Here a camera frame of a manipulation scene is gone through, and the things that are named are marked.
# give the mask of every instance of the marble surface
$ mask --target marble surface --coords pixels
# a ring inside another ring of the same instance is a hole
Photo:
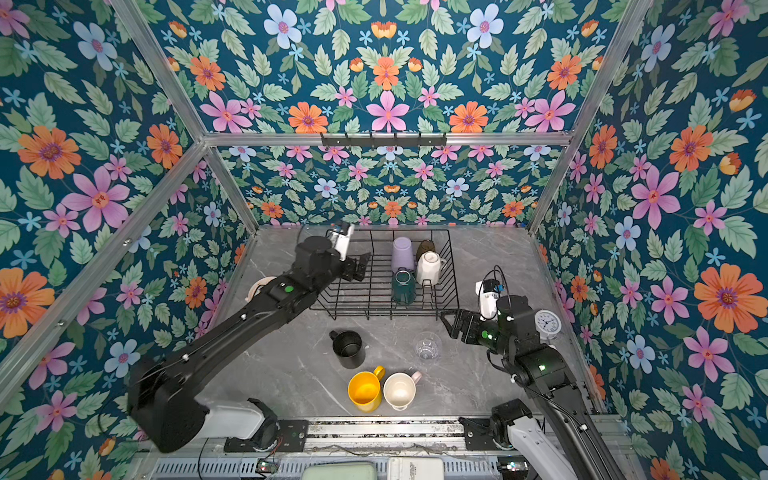
[[[325,227],[307,227],[301,238],[324,234]],[[276,275],[293,262],[298,229],[260,230],[256,254],[251,256],[243,279],[234,286],[227,314],[245,304],[250,286],[264,276]],[[475,282],[494,264],[500,265],[510,291],[526,295],[534,309],[558,308],[534,247],[521,228],[451,227],[461,307],[476,310]],[[353,329],[366,345],[366,360],[357,370],[344,369],[331,349],[329,332]],[[420,360],[415,339],[421,332],[436,333],[441,341],[440,357]],[[580,366],[574,336],[561,334],[554,343],[571,366]],[[357,372],[386,368],[395,372],[421,371],[413,404],[397,412],[386,402],[371,415],[487,415],[491,408],[523,398],[522,389],[509,375],[488,364],[485,349],[451,339],[435,317],[340,317],[334,321],[323,311],[307,310],[290,324],[251,346],[228,365],[202,392],[208,398],[264,401],[278,416],[363,415],[346,393]],[[584,370],[574,368],[584,378]]]

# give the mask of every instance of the green mug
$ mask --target green mug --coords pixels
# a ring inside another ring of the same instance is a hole
[[[416,276],[411,270],[400,269],[392,275],[392,301],[410,305],[416,299]]]

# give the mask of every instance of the purple cup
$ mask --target purple cup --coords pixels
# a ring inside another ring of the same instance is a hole
[[[397,237],[392,242],[392,272],[401,269],[415,270],[411,239],[406,237]]]

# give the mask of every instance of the white clock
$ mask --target white clock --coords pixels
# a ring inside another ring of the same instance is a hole
[[[560,321],[560,317],[550,310],[539,310],[535,315],[536,330],[542,336],[551,338],[563,328],[563,323]]]

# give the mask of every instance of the dish rack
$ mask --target dish rack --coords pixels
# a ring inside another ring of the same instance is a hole
[[[413,251],[422,240],[431,240],[436,253],[445,260],[436,285],[427,280],[416,284],[416,297],[410,305],[392,300],[392,242],[397,237],[411,239]],[[451,234],[447,229],[397,228],[356,230],[349,242],[348,257],[371,253],[366,278],[362,282],[338,279],[319,295],[311,310],[325,310],[334,320],[340,316],[434,316],[443,310],[456,310],[458,287],[453,264]]]

